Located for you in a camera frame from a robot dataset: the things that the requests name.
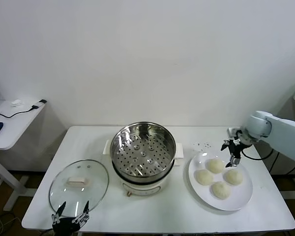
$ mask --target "stainless steel steamer basket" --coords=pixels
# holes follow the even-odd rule
[[[176,144],[171,133],[151,122],[138,122],[121,129],[113,138],[113,167],[124,180],[151,184],[165,177],[174,165]]]

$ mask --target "white robot arm segment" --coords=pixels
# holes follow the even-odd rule
[[[295,121],[256,111],[244,127],[256,140],[263,140],[276,151],[295,161]]]

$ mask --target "steamed bun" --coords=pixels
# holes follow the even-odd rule
[[[221,173],[224,170],[224,168],[224,162],[218,158],[209,160],[207,164],[207,169],[215,174]]]
[[[229,170],[225,174],[225,180],[232,185],[239,185],[243,180],[242,173],[235,169]]]
[[[212,191],[219,199],[227,199],[231,194],[231,188],[225,182],[216,182],[212,185]]]
[[[202,185],[210,185],[213,183],[213,175],[208,170],[199,170],[195,172],[198,183]]]

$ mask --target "metal rim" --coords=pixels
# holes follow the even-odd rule
[[[109,174],[108,174],[108,171],[107,171],[106,167],[105,167],[102,163],[100,163],[99,161],[96,161],[96,160],[92,160],[92,159],[84,159],[84,160],[79,160],[79,161],[72,162],[71,164],[69,164],[69,165],[67,165],[66,167],[64,167],[61,171],[59,171],[59,173],[54,177],[52,183],[50,184],[49,191],[48,191],[48,202],[49,202],[49,205],[50,205],[51,209],[52,209],[55,213],[56,213],[57,209],[55,210],[55,209],[53,208],[51,202],[50,202],[50,191],[51,191],[51,187],[53,186],[53,184],[54,184],[56,178],[60,175],[61,172],[63,172],[63,171],[65,170],[65,168],[67,168],[68,166],[71,166],[71,165],[73,165],[73,164],[75,164],[75,163],[77,163],[77,162],[81,162],[81,161],[94,161],[94,162],[97,162],[98,164],[100,164],[100,165],[104,168],[104,170],[106,171],[106,174],[107,174],[107,186],[106,186],[105,192],[104,192],[103,196],[101,197],[101,199],[98,201],[98,203],[95,204],[94,207],[93,207],[92,209],[89,209],[89,211],[91,211],[91,210],[93,210],[95,207],[97,207],[98,204],[101,203],[101,201],[103,200],[104,196],[106,195],[106,192],[107,192],[107,189],[108,189],[108,185],[109,185]]]
[[[156,183],[156,182],[158,182],[158,181],[161,181],[163,178],[165,178],[165,177],[170,173],[170,171],[171,171],[172,168],[174,167],[174,164],[175,164],[175,161],[173,161],[173,164],[172,164],[172,166],[170,167],[170,169],[169,169],[169,170],[168,170],[168,171],[167,171],[162,177],[160,177],[159,179],[157,179],[157,180],[153,180],[153,181],[151,181],[151,182],[140,183],[140,182],[134,182],[134,181],[131,181],[131,180],[129,180],[129,179],[126,179],[124,176],[122,176],[122,175],[117,171],[115,165],[114,165],[113,162],[112,162],[113,168],[114,168],[115,172],[117,173],[117,175],[118,175],[121,179],[123,179],[124,181],[126,181],[126,182],[128,182],[128,183],[131,183],[131,184],[135,184],[135,185],[149,185],[149,184],[153,184],[153,183]]]

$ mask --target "white table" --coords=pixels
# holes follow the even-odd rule
[[[262,161],[243,158],[253,182],[251,201],[241,210],[227,212],[203,202],[191,189],[187,167],[195,150],[206,149],[229,160],[227,150],[220,152],[227,138],[226,127],[168,127],[176,142],[184,147],[183,166],[174,167],[169,185],[153,196],[126,196],[109,156],[102,155],[107,139],[121,127],[71,127],[50,164],[23,220],[27,229],[48,229],[53,213],[48,202],[49,187],[58,172],[70,163],[95,159],[109,172],[110,183],[102,202],[92,210],[81,232],[99,233],[238,233],[290,230],[295,221]],[[259,155],[254,147],[246,154]]]
[[[24,104],[19,107],[11,107],[11,101],[0,101],[0,113],[10,116],[16,112],[27,111],[32,105],[33,104]],[[44,106],[45,105],[28,113],[18,114],[12,118],[0,116],[0,122],[3,122],[3,128],[0,131],[0,150],[8,150],[13,147]],[[19,196],[34,196],[36,189],[26,189],[24,187],[28,178],[29,177],[27,176],[23,176],[20,181],[18,181],[4,168],[3,165],[0,164],[0,185],[4,181],[14,189],[3,210],[12,210],[13,205]]]

